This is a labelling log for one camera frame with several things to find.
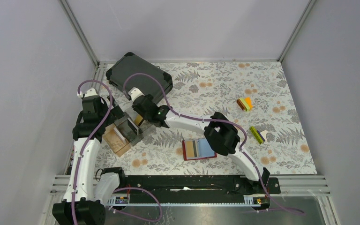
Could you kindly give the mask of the gold credit card stack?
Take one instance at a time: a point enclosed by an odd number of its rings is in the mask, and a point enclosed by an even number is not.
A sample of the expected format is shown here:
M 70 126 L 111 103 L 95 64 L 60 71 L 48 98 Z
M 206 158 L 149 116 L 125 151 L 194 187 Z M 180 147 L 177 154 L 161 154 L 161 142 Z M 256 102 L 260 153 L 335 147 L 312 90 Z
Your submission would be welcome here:
M 137 126 L 141 126 L 143 122 L 144 122 L 144 118 L 141 115 L 137 115 L 136 119 L 134 120 L 134 123 Z

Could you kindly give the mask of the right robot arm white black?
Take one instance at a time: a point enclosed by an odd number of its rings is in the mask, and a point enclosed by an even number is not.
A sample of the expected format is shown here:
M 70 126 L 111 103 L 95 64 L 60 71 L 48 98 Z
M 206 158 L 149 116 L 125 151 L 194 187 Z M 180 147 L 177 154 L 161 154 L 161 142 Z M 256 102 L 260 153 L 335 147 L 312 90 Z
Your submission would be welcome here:
M 262 193 L 269 186 L 270 172 L 258 163 L 244 148 L 238 132 L 247 134 L 241 127 L 229 121 L 223 114 L 191 116 L 176 112 L 169 105 L 157 106 L 144 94 L 132 95 L 132 108 L 143 119 L 160 128 L 181 128 L 204 135 L 211 149 L 219 155 L 228 156 L 250 180 L 250 187 Z

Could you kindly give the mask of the red leather card holder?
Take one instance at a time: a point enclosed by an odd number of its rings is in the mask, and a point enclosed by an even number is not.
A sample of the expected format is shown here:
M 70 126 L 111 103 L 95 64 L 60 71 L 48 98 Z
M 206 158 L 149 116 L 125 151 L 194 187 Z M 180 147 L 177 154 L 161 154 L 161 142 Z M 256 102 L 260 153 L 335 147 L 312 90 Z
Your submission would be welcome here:
M 196 157 L 196 158 L 192 158 L 192 159 L 187 159 L 187 157 L 186 157 L 185 141 L 188 141 L 188 140 L 182 140 L 181 141 L 182 150 L 183 150 L 183 159 L 185 161 L 209 159 L 209 158 L 216 158 L 217 157 L 217 153 L 210 147 L 210 145 L 209 145 L 206 138 L 199 138 L 199 139 L 195 139 L 195 140 L 198 141 L 199 156 Z

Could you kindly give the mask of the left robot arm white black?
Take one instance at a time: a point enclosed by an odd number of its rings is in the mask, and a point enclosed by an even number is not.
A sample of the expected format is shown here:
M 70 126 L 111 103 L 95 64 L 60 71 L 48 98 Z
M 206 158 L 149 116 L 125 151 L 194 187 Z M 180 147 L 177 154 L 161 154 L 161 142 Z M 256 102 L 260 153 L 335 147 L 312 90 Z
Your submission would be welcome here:
M 97 154 L 105 128 L 115 121 L 113 110 L 98 94 L 84 94 L 82 111 L 73 128 L 74 161 L 66 192 L 55 203 L 52 215 L 60 225 L 103 225 L 111 194 L 125 190 L 127 181 L 120 167 L 106 168 L 93 185 Z

